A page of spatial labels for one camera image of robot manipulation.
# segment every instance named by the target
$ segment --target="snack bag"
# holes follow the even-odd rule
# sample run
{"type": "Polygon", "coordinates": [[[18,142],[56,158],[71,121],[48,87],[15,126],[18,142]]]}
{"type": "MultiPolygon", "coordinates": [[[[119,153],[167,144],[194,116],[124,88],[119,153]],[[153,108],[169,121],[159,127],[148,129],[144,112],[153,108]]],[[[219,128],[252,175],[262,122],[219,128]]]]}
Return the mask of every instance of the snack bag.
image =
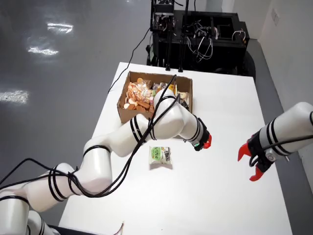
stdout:
{"type": "Polygon", "coordinates": [[[172,164],[171,149],[169,147],[151,147],[149,164],[172,164]]]}

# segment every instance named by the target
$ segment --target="white wall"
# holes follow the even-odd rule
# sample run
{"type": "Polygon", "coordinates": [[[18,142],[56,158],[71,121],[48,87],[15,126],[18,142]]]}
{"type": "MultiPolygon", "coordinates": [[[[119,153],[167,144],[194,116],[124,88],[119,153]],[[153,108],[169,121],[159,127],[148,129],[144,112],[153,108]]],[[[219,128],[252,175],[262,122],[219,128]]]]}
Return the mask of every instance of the white wall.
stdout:
{"type": "MultiPolygon", "coordinates": [[[[300,101],[313,105],[312,25],[313,0],[273,0],[268,9],[259,41],[284,110],[300,101]]],[[[299,154],[313,190],[313,145],[299,154]]]]}
{"type": "Polygon", "coordinates": [[[259,39],[271,0],[223,0],[223,12],[238,13],[245,21],[250,38],[259,39]]]}
{"type": "Polygon", "coordinates": [[[233,12],[235,0],[223,0],[222,11],[233,12]]]}

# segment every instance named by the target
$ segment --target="wire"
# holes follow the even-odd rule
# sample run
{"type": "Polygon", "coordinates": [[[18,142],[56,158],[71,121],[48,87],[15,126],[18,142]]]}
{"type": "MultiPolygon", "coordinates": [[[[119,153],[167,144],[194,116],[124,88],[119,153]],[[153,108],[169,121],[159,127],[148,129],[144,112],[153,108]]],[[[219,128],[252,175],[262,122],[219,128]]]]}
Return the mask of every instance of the wire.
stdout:
{"type": "Polygon", "coordinates": [[[179,5],[179,6],[184,6],[183,4],[180,4],[180,3],[178,3],[178,2],[176,2],[176,1],[174,1],[177,5],[179,5]]]}
{"type": "Polygon", "coordinates": [[[200,44],[199,44],[199,46],[198,46],[198,50],[200,49],[201,43],[202,43],[202,41],[203,41],[204,39],[205,39],[205,37],[202,38],[202,40],[201,40],[201,42],[200,42],[200,44]]]}
{"type": "Polygon", "coordinates": [[[197,57],[198,57],[198,56],[201,57],[201,59],[200,59],[199,61],[197,61],[197,63],[199,63],[202,59],[204,59],[204,60],[209,60],[209,59],[211,59],[211,57],[212,57],[212,55],[213,55],[213,41],[212,41],[212,38],[210,38],[210,44],[209,44],[209,46],[208,46],[208,48],[207,48],[207,50],[206,50],[206,52],[205,52],[204,55],[203,55],[202,53],[200,53],[198,50],[192,50],[192,49],[191,49],[191,42],[190,42],[190,39],[189,39],[187,36],[186,36],[186,38],[187,38],[187,45],[188,45],[190,51],[191,51],[193,54],[196,54],[197,57]],[[207,54],[207,52],[209,51],[209,48],[210,48],[210,47],[211,47],[211,54],[208,56],[208,55],[206,55],[206,54],[207,54]]]}
{"type": "Polygon", "coordinates": [[[233,35],[231,36],[231,40],[233,40],[233,37],[234,37],[235,33],[240,33],[240,35],[241,35],[241,33],[244,33],[245,36],[244,36],[244,38],[243,38],[243,41],[246,39],[246,32],[244,32],[243,30],[238,30],[238,31],[235,31],[235,32],[233,33],[233,35]]]}
{"type": "MultiPolygon", "coordinates": [[[[275,147],[275,146],[283,145],[283,144],[286,144],[286,143],[293,143],[293,142],[305,141],[305,140],[310,140],[310,139],[313,139],[313,135],[302,136],[302,137],[295,137],[295,138],[291,138],[291,139],[288,139],[288,140],[285,140],[285,141],[280,141],[280,142],[277,142],[277,143],[269,144],[269,145],[263,147],[261,151],[266,151],[266,150],[269,149],[269,148],[273,148],[273,147],[275,147]]],[[[250,167],[253,167],[253,166],[258,162],[259,157],[257,157],[257,158],[253,161],[253,159],[254,159],[255,157],[256,157],[256,156],[253,156],[253,157],[250,158],[250,160],[249,160],[249,166],[250,166],[250,167]]]]}
{"type": "Polygon", "coordinates": [[[36,180],[39,180],[39,179],[44,179],[44,178],[48,178],[48,177],[51,177],[51,176],[64,176],[64,177],[67,177],[68,178],[68,182],[69,182],[69,185],[73,182],[77,188],[81,191],[81,193],[87,197],[91,197],[91,198],[97,198],[97,197],[104,197],[104,196],[107,196],[107,195],[110,195],[111,193],[113,193],[115,190],[118,189],[118,187],[123,183],[123,181],[125,180],[126,178],[126,175],[128,173],[128,170],[129,170],[129,167],[130,167],[130,163],[133,159],[133,156],[135,155],[135,153],[138,151],[138,149],[141,147],[141,145],[143,144],[143,142],[145,141],[145,139],[147,138],[148,134],[150,134],[151,131],[153,131],[153,127],[156,125],[156,123],[176,104],[176,102],[180,99],[180,95],[178,94],[178,96],[174,99],[174,101],[169,105],[169,107],[166,108],[166,110],[160,114],[160,116],[154,121],[154,118],[156,116],[156,113],[157,113],[157,109],[160,105],[160,103],[166,99],[166,97],[163,97],[164,94],[165,94],[165,91],[168,89],[168,87],[170,86],[170,84],[174,81],[174,79],[176,78],[176,75],[174,75],[172,77],[172,79],[170,80],[170,82],[167,84],[167,86],[165,87],[165,89],[163,90],[161,96],[160,96],[160,99],[158,101],[158,103],[156,104],[156,108],[155,108],[155,111],[153,113],[153,116],[152,118],[149,120],[149,123],[148,123],[148,128],[147,130],[145,131],[145,133],[142,135],[142,138],[139,140],[139,142],[137,143],[137,145],[135,146],[131,156],[129,157],[129,159],[127,160],[123,170],[121,171],[121,173],[118,175],[118,177],[106,188],[104,189],[103,191],[97,193],[97,194],[91,194],[89,193],[86,189],[84,189],[84,187],[81,185],[81,183],[79,182],[78,178],[73,174],[73,173],[70,173],[68,172],[68,174],[62,172],[62,171],[59,171],[57,169],[54,169],[54,168],[50,168],[48,166],[45,166],[44,164],[38,162],[37,160],[35,159],[32,159],[32,158],[27,158],[27,159],[24,159],[23,161],[21,161],[15,168],[13,168],[1,181],[0,181],[0,185],[13,173],[15,172],[22,164],[24,164],[25,162],[27,161],[31,161],[31,162],[34,162],[35,164],[43,167],[44,169],[50,171],[51,173],[49,174],[46,174],[46,175],[42,175],[42,176],[39,176],[37,178],[33,178],[33,179],[28,179],[28,180],[23,180],[23,181],[19,181],[19,182],[15,182],[15,183],[12,183],[12,184],[8,184],[8,185],[5,185],[5,186],[2,186],[0,187],[0,190],[2,189],[5,189],[7,187],[11,187],[11,186],[15,186],[15,185],[19,185],[19,184],[23,184],[23,183],[30,183],[30,182],[33,182],[33,181],[36,181],[36,180]],[[116,183],[117,181],[122,177],[122,179],[120,180],[120,182],[113,188],[111,189],[116,183]]]}
{"type": "Polygon", "coordinates": [[[199,63],[202,59],[204,59],[204,60],[209,60],[209,59],[211,59],[212,55],[213,55],[213,42],[212,42],[212,38],[210,38],[210,45],[208,46],[208,48],[207,48],[205,54],[202,56],[202,58],[201,58],[197,63],[199,63]],[[207,52],[209,51],[209,48],[210,48],[210,47],[211,47],[211,54],[209,55],[209,57],[206,57],[206,54],[207,54],[207,52]]]}
{"type": "Polygon", "coordinates": [[[147,36],[149,30],[150,30],[150,27],[148,28],[148,30],[147,30],[145,36],[143,37],[143,39],[141,39],[141,41],[139,42],[139,44],[134,48],[134,50],[133,50],[133,52],[132,52],[131,59],[129,60],[127,67],[121,72],[121,74],[119,75],[119,77],[113,82],[113,84],[112,84],[112,86],[110,87],[108,93],[110,92],[110,90],[112,89],[112,87],[114,86],[114,84],[119,80],[119,78],[121,77],[121,75],[123,74],[123,72],[125,72],[125,71],[128,69],[129,64],[130,64],[131,61],[132,61],[132,58],[133,58],[133,55],[134,55],[134,51],[139,47],[139,45],[142,43],[142,41],[146,38],[146,36],[147,36]]]}
{"type": "Polygon", "coordinates": [[[152,38],[152,34],[153,34],[153,32],[151,33],[151,35],[150,35],[150,39],[149,39],[149,46],[151,46],[151,38],[152,38]]]}
{"type": "Polygon", "coordinates": [[[272,148],[272,147],[275,147],[275,146],[278,146],[278,145],[283,145],[283,144],[286,144],[286,143],[293,143],[293,142],[298,142],[298,141],[305,141],[305,140],[310,140],[310,139],[313,139],[313,135],[302,136],[302,137],[295,137],[295,138],[291,138],[291,139],[288,139],[288,140],[285,140],[285,141],[280,141],[280,142],[277,142],[277,143],[273,143],[273,144],[267,145],[267,146],[263,147],[262,150],[265,151],[265,150],[267,150],[269,148],[272,148]]]}

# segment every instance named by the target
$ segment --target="floor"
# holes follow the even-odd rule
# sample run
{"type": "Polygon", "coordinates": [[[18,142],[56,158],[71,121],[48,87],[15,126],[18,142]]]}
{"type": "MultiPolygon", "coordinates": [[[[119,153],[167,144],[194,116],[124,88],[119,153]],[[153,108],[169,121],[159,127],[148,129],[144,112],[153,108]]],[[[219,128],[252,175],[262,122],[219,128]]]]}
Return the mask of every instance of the floor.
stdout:
{"type": "MultiPolygon", "coordinates": [[[[0,1],[0,178],[24,158],[80,166],[118,63],[128,62],[149,17],[146,0],[0,1]]],[[[145,64],[148,43],[133,63],[145,64]]],[[[259,43],[250,40],[248,51],[269,122],[283,109],[259,43]]],[[[313,195],[299,156],[276,167],[293,234],[313,234],[313,195]]],[[[43,172],[26,164],[7,183],[43,172]]],[[[41,215],[58,225],[65,204],[41,215]]]]}

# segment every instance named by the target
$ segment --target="cable bundle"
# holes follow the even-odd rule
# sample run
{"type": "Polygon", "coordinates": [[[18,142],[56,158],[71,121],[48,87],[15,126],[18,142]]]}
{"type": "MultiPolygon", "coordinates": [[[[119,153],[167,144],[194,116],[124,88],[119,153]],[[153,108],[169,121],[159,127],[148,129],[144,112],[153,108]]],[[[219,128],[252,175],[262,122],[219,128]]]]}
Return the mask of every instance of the cable bundle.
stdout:
{"type": "MultiPolygon", "coordinates": [[[[82,192],[83,195],[85,195],[86,197],[90,197],[90,198],[98,198],[98,197],[104,197],[107,195],[110,195],[111,193],[113,193],[115,190],[118,189],[118,187],[123,183],[123,181],[126,178],[126,175],[128,173],[131,161],[133,159],[133,156],[135,155],[135,153],[138,151],[138,149],[141,147],[141,145],[144,143],[146,137],[150,134],[151,131],[153,131],[153,127],[156,125],[156,123],[174,106],[174,104],[180,99],[180,95],[178,95],[175,100],[171,103],[171,105],[169,107],[167,107],[167,109],[160,114],[160,116],[157,117],[157,119],[154,121],[154,118],[156,116],[157,113],[157,109],[160,105],[160,103],[167,99],[168,96],[163,97],[165,94],[165,91],[168,89],[168,87],[170,86],[170,84],[174,81],[174,79],[176,78],[176,75],[174,75],[171,79],[171,81],[167,84],[167,86],[165,87],[164,91],[162,92],[160,99],[158,101],[158,103],[156,104],[156,108],[155,111],[152,115],[152,118],[149,119],[149,124],[148,124],[148,128],[145,131],[145,133],[142,135],[142,138],[139,140],[139,142],[137,143],[137,145],[135,146],[131,156],[128,158],[122,172],[118,175],[118,177],[103,191],[101,191],[100,193],[97,194],[91,194],[89,193],[86,189],[84,189],[84,187],[81,185],[81,183],[79,182],[78,178],[74,175],[74,172],[76,172],[78,170],[78,168],[76,168],[76,170],[74,172],[68,172],[68,173],[64,173],[62,171],[59,171],[55,168],[50,168],[40,162],[38,162],[37,160],[33,159],[33,158],[26,158],[23,161],[21,161],[13,170],[10,171],[10,173],[8,173],[1,181],[0,181],[0,185],[14,172],[16,171],[22,164],[24,164],[25,162],[31,161],[39,166],[41,166],[42,168],[50,171],[50,173],[39,176],[37,178],[33,178],[33,179],[28,179],[28,180],[23,180],[23,181],[19,181],[16,183],[12,183],[12,184],[8,184],[5,186],[0,187],[0,190],[5,189],[7,187],[11,187],[11,186],[15,186],[15,185],[19,185],[19,184],[23,184],[23,183],[29,183],[29,182],[34,182],[40,179],[44,179],[44,178],[49,178],[49,177],[56,177],[56,176],[63,176],[63,177],[67,177],[68,178],[68,184],[69,187],[71,189],[71,191],[76,194],[73,189],[71,188],[71,183],[73,182],[77,188],[82,192]]],[[[105,146],[101,146],[101,145],[97,145],[98,148],[105,148],[105,146]]]]}

